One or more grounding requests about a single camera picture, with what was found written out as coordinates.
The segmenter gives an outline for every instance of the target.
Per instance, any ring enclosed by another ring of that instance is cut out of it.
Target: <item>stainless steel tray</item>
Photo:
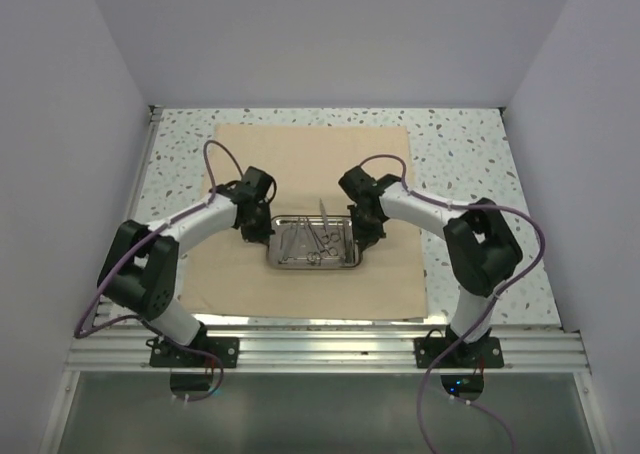
[[[267,259],[277,269],[349,269],[360,264],[349,216],[330,216],[325,231],[321,216],[278,216]]]

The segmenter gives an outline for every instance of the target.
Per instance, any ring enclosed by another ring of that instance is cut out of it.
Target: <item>purple wire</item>
[[[508,206],[498,206],[498,205],[491,205],[491,204],[482,204],[482,205],[477,205],[477,204],[448,204],[447,202],[443,202],[440,201],[438,199],[433,199],[429,196],[425,196],[424,194],[421,194],[419,192],[416,192],[412,189],[409,188],[408,184],[407,184],[407,164],[404,162],[404,159],[402,159],[399,156],[393,155],[393,154],[378,154],[375,156],[371,156],[371,157],[367,157],[364,161],[362,161],[360,163],[360,166],[363,166],[364,164],[366,164],[369,161],[372,161],[374,159],[394,159],[396,161],[398,161],[401,165],[402,165],[402,176],[401,176],[401,183],[402,183],[402,187],[413,197],[420,199],[422,201],[428,202],[429,204],[433,204],[436,205],[438,207],[442,207],[442,208],[446,208],[446,209],[456,209],[456,210],[476,210],[476,211],[504,211],[504,212],[508,212],[510,214],[514,214],[518,217],[521,217],[522,219],[524,219],[525,221],[527,221],[531,227],[533,227],[534,231],[536,232],[536,235],[538,236],[538,244],[539,244],[539,250],[538,250],[538,254],[536,255],[536,257],[533,259],[533,261],[531,261],[531,263],[524,268],[521,272],[519,272],[518,274],[516,274],[515,276],[513,276],[511,279],[509,279],[508,281],[506,281],[504,284],[502,284],[502,286],[500,286],[498,289],[496,289],[496,292],[494,293],[494,297],[493,299],[489,302],[489,305],[487,306],[487,308],[485,309],[485,311],[480,315],[480,317],[478,318],[478,320],[464,333],[462,334],[462,336],[460,336],[455,342],[453,342],[447,349],[445,349],[438,357],[436,357],[431,364],[429,365],[429,367],[427,368],[427,371],[424,373],[424,376],[422,377],[422,380],[420,381],[420,387],[418,389],[418,399],[417,399],[417,403],[416,403],[416,412],[417,412],[417,417],[418,417],[418,424],[420,426],[420,432],[422,433],[422,437],[424,439],[424,441],[426,442],[427,446],[429,446],[429,449],[431,449],[431,451],[434,454],[438,454],[439,451],[436,449],[436,447],[433,445],[433,442],[431,441],[431,439],[429,438],[429,435],[427,433],[426,427],[424,425],[424,416],[422,413],[422,399],[424,397],[424,391],[426,390],[427,384],[429,383],[429,377],[431,376],[431,372],[433,371],[433,369],[440,364],[440,362],[442,361],[442,359],[444,359],[446,356],[448,356],[449,354],[451,354],[451,352],[453,352],[462,342],[464,342],[464,340],[474,331],[478,328],[478,326],[480,326],[480,324],[482,324],[482,322],[487,318],[487,316],[489,316],[489,314],[491,314],[491,311],[493,310],[494,306],[496,305],[496,303],[498,302],[498,299],[500,298],[500,296],[502,295],[502,293],[504,291],[506,291],[509,287],[511,287],[513,284],[515,284],[516,282],[518,282],[520,279],[522,279],[524,276],[526,276],[527,274],[529,274],[534,267],[536,267],[540,261],[542,260],[542,257],[544,255],[544,251],[546,249],[546,239],[544,236],[544,233],[542,232],[542,228],[540,227],[540,225],[534,221],[528,214],[515,209],[513,207],[508,207]],[[504,428],[504,430],[507,432],[507,435],[509,436],[509,441],[511,443],[511,452],[514,453],[517,451],[517,443],[515,440],[515,436],[513,435],[513,431],[509,428],[509,426],[507,425],[506,421],[504,419],[502,419],[498,414],[494,413],[493,411],[489,410],[488,408],[477,404],[475,402],[472,402],[471,405],[473,407],[475,407],[476,409],[484,412],[485,414],[488,414],[489,416],[493,417],[496,421],[498,421],[498,423],[500,423],[500,425],[502,425],[502,427]]]
[[[139,240],[136,244],[134,244],[133,247],[131,247],[131,249],[129,249],[124,254],[124,256],[122,256],[122,258],[116,263],[116,265],[113,266],[113,268],[111,268],[111,270],[107,273],[105,278],[102,280],[102,282],[98,286],[96,294],[92,298],[91,302],[89,303],[89,305],[87,306],[85,311],[80,316],[80,319],[76,323],[75,329],[73,331],[73,336],[76,339],[85,339],[85,338],[91,336],[92,334],[95,334],[96,332],[101,331],[102,329],[105,329],[105,328],[107,328],[109,326],[113,326],[114,324],[117,324],[119,322],[125,321],[127,319],[135,319],[137,321],[142,322],[142,324],[147,329],[151,330],[155,334],[162,335],[165,338],[165,340],[167,340],[167,342],[169,342],[170,344],[172,344],[172,345],[176,346],[177,348],[183,350],[184,352],[188,352],[190,354],[201,355],[201,356],[204,356],[204,357],[207,357],[207,358],[211,359],[216,364],[216,366],[219,367],[219,369],[220,369],[220,377],[218,379],[218,382],[213,387],[213,389],[210,389],[207,392],[206,395],[201,396],[201,397],[195,397],[195,398],[191,399],[192,401],[199,401],[199,400],[202,400],[202,399],[206,399],[207,397],[212,395],[220,387],[220,384],[222,384],[222,379],[224,378],[224,368],[222,367],[222,361],[218,357],[213,355],[212,353],[206,352],[206,351],[200,351],[200,350],[196,350],[196,349],[191,349],[189,347],[186,347],[186,346],[183,346],[181,344],[178,344],[173,339],[169,339],[168,337],[164,336],[162,333],[160,333],[160,331],[158,331],[157,329],[155,329],[152,326],[150,326],[143,319],[141,319],[140,316],[138,316],[136,314],[126,314],[124,316],[119,316],[119,317],[111,319],[111,320],[109,320],[107,322],[104,322],[102,324],[99,324],[97,326],[92,326],[92,327],[90,327],[89,329],[86,329],[86,330],[83,330],[82,328],[85,325],[85,323],[87,322],[87,319],[89,318],[91,313],[93,312],[93,309],[100,302],[100,297],[104,294],[105,290],[107,289],[107,286],[111,283],[111,281],[113,281],[113,278],[116,276],[116,274],[118,274],[118,272],[120,272],[120,269],[122,269],[122,267],[127,262],[129,262],[131,260],[131,258],[133,258],[133,256],[135,256],[135,254],[140,249],[142,249],[149,242],[151,242],[153,239],[158,237],[170,225],[172,225],[172,224],[174,224],[174,223],[176,223],[178,221],[181,221],[182,219],[184,219],[184,218],[186,218],[186,217],[188,217],[188,216],[190,216],[192,214],[195,214],[198,211],[201,211],[202,209],[204,209],[205,207],[207,207],[209,204],[211,204],[213,202],[213,200],[216,197],[216,181],[215,181],[215,177],[213,175],[213,169],[211,168],[211,163],[209,162],[208,148],[209,148],[210,145],[218,146],[222,150],[224,150],[227,153],[227,155],[229,156],[229,158],[235,164],[236,169],[238,169],[238,172],[240,173],[240,177],[242,177],[242,175],[243,175],[242,168],[240,167],[240,164],[238,163],[238,160],[231,153],[231,151],[229,149],[227,149],[226,146],[224,146],[223,144],[221,144],[218,141],[214,141],[214,140],[206,141],[204,143],[204,147],[203,147],[204,164],[205,164],[205,166],[207,168],[207,173],[209,174],[209,180],[211,181],[211,186],[212,186],[211,187],[211,195],[209,196],[209,199],[207,200],[207,202],[206,203],[196,204],[195,206],[193,206],[193,207],[191,207],[191,208],[189,208],[189,209],[187,209],[187,210],[185,210],[185,211],[183,211],[181,213],[176,214],[171,219],[169,219],[168,222],[165,222],[164,224],[162,224],[160,227],[158,227],[154,231],[149,232],[149,234],[147,234],[145,237],[143,237],[141,240]]]

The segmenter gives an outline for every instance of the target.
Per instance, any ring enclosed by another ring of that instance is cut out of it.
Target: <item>purple cable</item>
[[[427,384],[429,382],[429,377],[431,376],[431,372],[433,371],[433,369],[438,364],[440,364],[442,359],[444,359],[446,356],[448,356],[451,352],[453,352],[456,349],[456,347],[458,347],[462,342],[464,342],[464,340],[480,324],[482,324],[482,322],[487,318],[487,316],[489,314],[491,314],[491,311],[493,310],[494,306],[498,302],[498,299],[500,298],[502,293],[504,291],[506,291],[509,287],[511,287],[513,284],[518,282],[520,279],[522,279],[524,276],[529,274],[533,270],[533,268],[536,267],[540,263],[540,261],[542,260],[543,255],[544,255],[544,251],[546,249],[546,239],[545,239],[544,233],[542,232],[542,228],[540,227],[540,225],[536,221],[534,221],[528,214],[526,214],[526,213],[524,213],[524,212],[522,212],[522,211],[520,211],[518,209],[515,209],[513,207],[498,206],[498,205],[486,205],[486,204],[483,204],[483,205],[451,204],[451,205],[449,205],[446,202],[439,201],[437,199],[433,199],[431,197],[425,196],[424,194],[420,194],[419,192],[416,192],[416,191],[410,189],[409,186],[407,185],[407,164],[404,162],[404,159],[402,159],[401,157],[395,156],[393,154],[378,154],[378,155],[375,155],[375,156],[367,157],[364,161],[362,161],[360,163],[360,166],[363,166],[367,162],[372,161],[374,159],[394,159],[394,160],[398,161],[402,165],[402,176],[401,176],[401,181],[400,181],[402,183],[402,187],[411,196],[413,196],[413,197],[415,197],[417,199],[420,199],[422,201],[428,202],[430,204],[433,204],[433,205],[436,205],[438,207],[442,207],[442,208],[445,208],[445,209],[456,209],[456,210],[464,210],[464,211],[477,210],[477,211],[504,211],[504,212],[508,212],[510,214],[514,214],[514,215],[516,215],[518,217],[521,217],[522,219],[526,220],[531,225],[531,227],[533,227],[534,231],[536,232],[536,235],[538,236],[539,250],[538,250],[538,254],[536,255],[536,257],[533,259],[533,261],[531,261],[531,264],[529,264],[526,268],[524,268],[517,275],[513,276],[511,279],[506,281],[498,289],[496,289],[496,292],[494,293],[493,299],[489,302],[489,305],[487,306],[485,311],[480,315],[478,320],[464,334],[462,334],[462,336],[460,336],[455,342],[453,342],[447,349],[445,349],[438,357],[436,357],[431,362],[431,364],[427,368],[427,371],[425,372],[424,376],[422,377],[422,380],[420,381],[420,388],[418,390],[418,399],[417,399],[417,403],[416,403],[418,424],[420,426],[420,432],[422,433],[422,437],[423,437],[424,441],[426,442],[427,446],[429,446],[429,449],[431,449],[431,451],[434,454],[438,454],[439,451],[433,445],[433,443],[432,443],[432,441],[429,438],[429,435],[427,433],[426,427],[424,426],[424,417],[423,417],[423,414],[422,414],[422,398],[424,397],[424,391],[425,391],[425,389],[427,387]],[[458,399],[458,400],[460,402],[466,403],[466,401],[464,401],[464,400],[461,400],[461,399]],[[500,416],[498,416],[496,413],[492,412],[491,410],[487,409],[486,407],[481,406],[480,404],[472,402],[471,405],[473,407],[475,407],[476,409],[484,412],[485,414],[488,414],[489,416],[493,417],[496,421],[498,421],[498,423],[500,423],[502,425],[504,430],[507,432],[507,435],[509,436],[509,441],[511,443],[511,452],[512,453],[516,452],[517,451],[517,444],[516,444],[515,437],[513,435],[513,432],[511,431],[511,429],[507,425],[507,423],[504,421],[504,419],[502,419]]]
[[[143,237],[141,240],[139,240],[136,244],[134,244],[133,247],[131,247],[131,249],[129,249],[125,253],[125,255],[122,256],[122,258],[116,263],[115,266],[113,266],[113,268],[107,273],[105,278],[102,280],[102,282],[98,286],[98,289],[96,291],[95,296],[93,297],[93,299],[89,303],[89,306],[85,309],[83,314],[80,316],[80,319],[76,323],[75,329],[73,331],[73,336],[76,339],[87,338],[87,337],[91,336],[92,334],[95,334],[96,332],[101,331],[102,329],[105,329],[105,328],[107,328],[109,326],[113,326],[114,324],[117,324],[118,322],[122,322],[122,321],[127,320],[127,319],[136,319],[136,320],[142,322],[142,324],[145,327],[147,327],[147,329],[151,330],[152,332],[156,333],[157,335],[162,335],[159,331],[157,331],[152,326],[147,324],[143,319],[140,318],[140,316],[138,316],[136,314],[127,314],[127,315],[124,315],[124,316],[119,316],[119,317],[111,319],[111,320],[109,320],[107,322],[104,322],[104,323],[102,323],[100,325],[92,326],[87,330],[83,330],[82,328],[85,325],[89,315],[93,312],[93,309],[95,308],[95,306],[98,304],[98,302],[100,302],[100,297],[104,294],[105,290],[107,289],[107,286],[111,283],[111,281],[116,276],[116,274],[118,272],[120,272],[120,269],[122,269],[122,267],[127,262],[129,262],[131,260],[131,258],[133,256],[135,256],[135,254],[140,249],[142,249],[149,242],[151,242],[153,239],[158,237],[171,224],[174,224],[174,223],[176,223],[178,221],[181,221],[182,219],[184,219],[184,218],[186,218],[186,217],[188,217],[188,216],[190,216],[192,214],[195,214],[198,211],[201,211],[202,209],[204,209],[205,207],[207,207],[209,204],[211,204],[213,202],[213,200],[216,197],[216,180],[215,180],[215,177],[213,175],[213,170],[211,169],[211,163],[209,162],[209,156],[207,155],[208,147],[210,145],[218,146],[222,150],[224,150],[227,153],[227,155],[231,158],[231,160],[235,164],[236,168],[238,169],[238,172],[240,173],[240,177],[242,177],[242,175],[243,175],[242,168],[240,167],[240,164],[238,163],[238,161],[235,158],[235,156],[231,153],[231,151],[229,151],[229,149],[227,149],[226,146],[224,146],[223,144],[221,144],[218,141],[214,141],[214,140],[206,141],[204,143],[204,147],[203,147],[203,155],[204,155],[204,163],[205,163],[205,166],[207,168],[207,173],[209,174],[209,179],[211,181],[211,186],[212,186],[211,195],[209,196],[209,199],[207,200],[206,203],[197,204],[197,205],[187,209],[186,211],[183,211],[183,212],[181,212],[179,214],[176,214],[168,222],[165,222],[164,224],[162,224],[160,227],[158,227],[154,231],[149,232],[149,234],[147,234],[145,237]],[[173,344],[174,346],[176,346],[179,349],[182,349],[185,352],[188,352],[190,354],[198,354],[198,355],[207,357],[207,358],[211,359],[213,362],[216,363],[216,365],[220,368],[220,378],[218,379],[218,382],[213,387],[213,389],[209,390],[209,392],[206,395],[204,395],[202,397],[194,398],[193,401],[199,401],[199,400],[202,400],[202,399],[206,399],[211,394],[213,394],[218,389],[218,387],[220,387],[220,384],[222,383],[222,379],[224,377],[224,370],[223,370],[222,362],[220,361],[220,359],[217,358],[216,356],[214,356],[213,354],[211,354],[210,352],[191,349],[189,347],[182,346],[181,344],[178,344],[173,339],[169,339],[166,336],[163,336],[163,337],[169,343]]]

